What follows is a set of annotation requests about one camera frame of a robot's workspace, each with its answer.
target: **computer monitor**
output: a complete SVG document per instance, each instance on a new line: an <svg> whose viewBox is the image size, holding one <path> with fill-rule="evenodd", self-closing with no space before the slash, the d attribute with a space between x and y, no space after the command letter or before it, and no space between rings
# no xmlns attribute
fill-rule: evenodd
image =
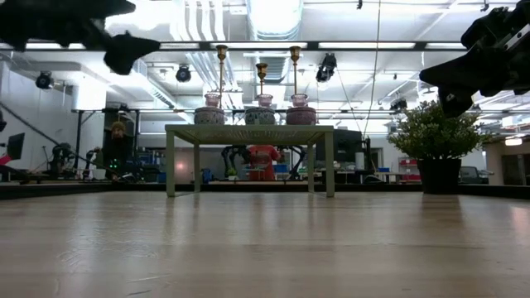
<svg viewBox="0 0 530 298"><path fill-rule="evenodd" d="M19 160L22 157L25 135L25 133L19 133L9 137L9 141L7 141L7 154L12 161Z"/></svg>
<svg viewBox="0 0 530 298"><path fill-rule="evenodd" d="M335 161L355 162L355 153L363 151L363 133L344 129L333 131ZM325 142L320 140L316 143L316 159L325 160Z"/></svg>

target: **black plant pot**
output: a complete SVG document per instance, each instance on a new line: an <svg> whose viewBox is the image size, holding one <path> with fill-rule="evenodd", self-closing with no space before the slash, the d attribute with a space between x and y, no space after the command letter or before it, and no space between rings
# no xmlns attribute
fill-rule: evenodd
<svg viewBox="0 0 530 298"><path fill-rule="evenodd" d="M460 159L420 160L417 167L422 176L423 193L433 195L453 195L458 189Z"/></svg>

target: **small table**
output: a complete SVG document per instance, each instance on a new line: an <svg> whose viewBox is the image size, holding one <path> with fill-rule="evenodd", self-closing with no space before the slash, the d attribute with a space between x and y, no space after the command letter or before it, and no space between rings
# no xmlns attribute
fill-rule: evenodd
<svg viewBox="0 0 530 298"><path fill-rule="evenodd" d="M316 125L166 125L166 192L175 196L175 137L193 144L195 192L200 191L200 145L307 145L308 190L315 191L315 143L325 139L325 168L333 172L332 126ZM326 176L326 196L335 196L335 177Z"/></svg>

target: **wood grain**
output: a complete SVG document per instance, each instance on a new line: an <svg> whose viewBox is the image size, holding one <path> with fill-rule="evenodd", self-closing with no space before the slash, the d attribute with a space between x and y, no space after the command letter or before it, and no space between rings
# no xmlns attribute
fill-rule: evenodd
<svg viewBox="0 0 530 298"><path fill-rule="evenodd" d="M530 296L530 204L419 193L0 201L0 297Z"/></svg>

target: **brass candlestick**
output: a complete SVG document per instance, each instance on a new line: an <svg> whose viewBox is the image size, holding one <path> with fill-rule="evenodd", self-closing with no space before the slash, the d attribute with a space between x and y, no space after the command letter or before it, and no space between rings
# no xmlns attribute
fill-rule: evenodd
<svg viewBox="0 0 530 298"><path fill-rule="evenodd" d="M226 51L228 50L228 47L225 45L217 45L215 47L217 49L217 58L219 58L219 108L221 108L221 104L223 103L223 68L224 68L224 59L226 59Z"/></svg>
<svg viewBox="0 0 530 298"><path fill-rule="evenodd" d="M291 52L292 66L294 66L295 69L295 94L298 94L298 88L296 86L296 66L298 65L297 62L300 59L300 50L300 46L292 46L289 48L289 51Z"/></svg>
<svg viewBox="0 0 530 298"><path fill-rule="evenodd" d="M267 63L258 63L256 64L256 68L258 68L258 78L259 78L259 86L261 87L261 95L263 95L263 79L265 79L265 76L267 75Z"/></svg>

